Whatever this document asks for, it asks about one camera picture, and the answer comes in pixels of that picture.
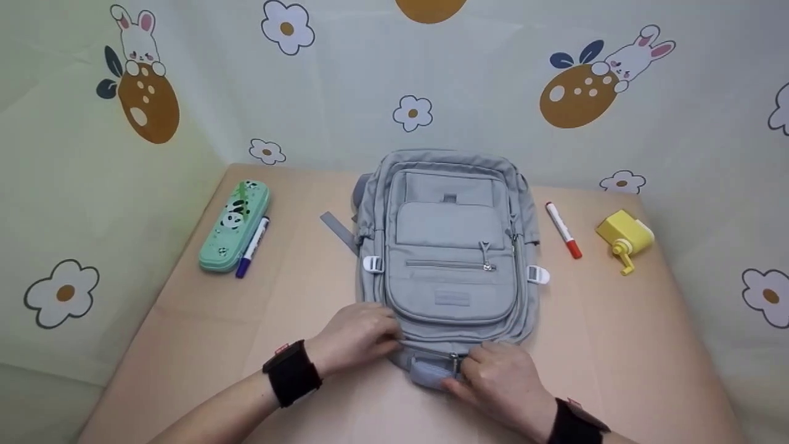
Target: human hand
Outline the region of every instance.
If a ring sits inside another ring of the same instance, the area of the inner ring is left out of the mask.
[[[538,444],[551,435],[556,399],[545,389],[529,353],[506,343],[483,342],[471,349],[460,371],[466,382],[447,378],[450,393]]]
[[[343,307],[312,339],[305,341],[307,356],[321,378],[368,363],[400,349],[400,324],[391,308],[379,303]]]

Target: purple marker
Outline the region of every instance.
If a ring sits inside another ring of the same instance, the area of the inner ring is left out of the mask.
[[[265,233],[269,221],[270,219],[267,217],[260,220],[260,225],[257,226],[255,235],[252,236],[252,241],[249,243],[249,246],[247,246],[247,251],[244,253],[244,256],[241,257],[241,262],[238,263],[238,268],[236,269],[236,277],[238,279],[244,277],[246,270],[249,268],[249,264],[252,263],[252,255],[255,254],[257,244],[260,243],[260,238],[263,237],[263,233]]]

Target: brown egg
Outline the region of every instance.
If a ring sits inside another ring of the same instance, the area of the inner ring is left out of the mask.
[[[156,75],[147,63],[139,65],[140,73],[136,76],[123,74],[118,98],[132,128],[143,139],[164,143],[178,129],[178,99],[166,77]]]
[[[433,24],[454,16],[466,0],[397,0],[402,12],[411,20]]]
[[[554,77],[540,96],[545,120],[558,128],[578,128],[600,117],[616,98],[613,74],[597,76],[578,65]]]

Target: wristband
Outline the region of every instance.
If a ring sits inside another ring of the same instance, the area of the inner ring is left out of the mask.
[[[309,360],[304,340],[280,349],[263,365],[280,407],[290,407],[296,400],[317,390],[323,383],[315,365]]]
[[[602,421],[575,404],[556,398],[558,406],[548,444],[601,444],[603,433],[610,433]]]

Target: table surface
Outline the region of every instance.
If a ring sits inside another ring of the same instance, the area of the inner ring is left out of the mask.
[[[198,251],[244,179],[270,187],[271,224],[245,279],[204,273]],[[231,165],[80,442],[146,442],[354,302],[357,259],[319,217],[331,211],[352,226],[356,179]],[[744,442],[659,246],[638,255],[636,271],[623,277],[594,231],[619,209],[644,220],[638,196],[537,186],[532,192],[542,241],[538,262],[552,280],[540,288],[539,322],[523,346],[547,388],[641,444]],[[570,256],[541,210],[546,201],[559,208],[582,259]],[[412,385],[381,360],[276,412],[247,442],[520,441],[444,393]]]

